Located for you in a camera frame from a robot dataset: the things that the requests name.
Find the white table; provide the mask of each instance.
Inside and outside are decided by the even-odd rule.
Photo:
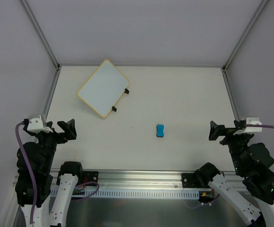
[[[117,67],[130,81],[117,112],[102,119],[76,92],[97,67],[63,66],[48,121],[76,120],[77,140],[59,145],[53,168],[80,161],[88,169],[184,170],[206,162],[233,171],[227,146],[209,141],[210,121],[233,126],[219,68]],[[165,126],[163,138],[156,125]]]

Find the gray floor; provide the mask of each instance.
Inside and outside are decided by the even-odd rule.
[[[219,198],[211,207],[190,209],[197,201],[103,199],[71,203],[66,227],[243,227],[228,203]],[[13,227],[25,227],[18,210]]]

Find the yellow border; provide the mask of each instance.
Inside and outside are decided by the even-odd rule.
[[[115,67],[115,69],[116,70],[118,70],[121,74],[122,74],[122,76],[125,78],[125,79],[127,79],[127,81],[128,81],[128,86],[126,87],[126,88],[128,88],[129,87],[129,85],[130,85],[130,81],[129,81],[129,79],[109,60],[109,59],[105,59],[100,65],[99,65],[99,67],[96,69],[96,71],[94,71],[94,73],[86,80],[86,82],[82,85],[82,87],[80,87],[80,89],[77,91],[77,96],[83,101],[83,102],[85,102],[85,104],[87,104],[93,111],[95,111],[97,114],[99,114],[102,118],[107,118],[107,116],[109,115],[109,113],[112,111],[112,109],[110,109],[110,111],[107,113],[107,115],[106,116],[102,116],[97,110],[95,110],[90,104],[88,104],[83,98],[81,98],[80,96],[79,96],[79,92],[80,92],[80,90],[84,87],[84,85],[86,85],[86,83],[89,81],[89,79],[98,71],[98,69],[104,64],[104,62],[106,62],[106,61],[108,61],[109,63],[111,63],[111,65],[112,66],[114,66]],[[115,106],[118,102],[119,102],[119,100],[120,100],[120,98],[122,97],[122,95],[124,94],[124,92],[125,91],[123,91],[123,93],[120,95],[120,97],[118,98],[118,100],[114,103],[114,105],[113,106]]]

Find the slotted white strip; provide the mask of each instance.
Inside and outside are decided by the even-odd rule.
[[[85,189],[85,195],[73,195],[73,197],[84,197],[90,195],[94,189]],[[56,197],[57,188],[52,189],[51,197]],[[125,190],[125,189],[99,189],[93,195],[95,198],[132,198],[132,199],[180,199],[198,200],[198,191],[188,190]]]

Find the blue object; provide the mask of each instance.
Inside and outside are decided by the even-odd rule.
[[[164,137],[164,125],[163,124],[157,124],[157,137]]]

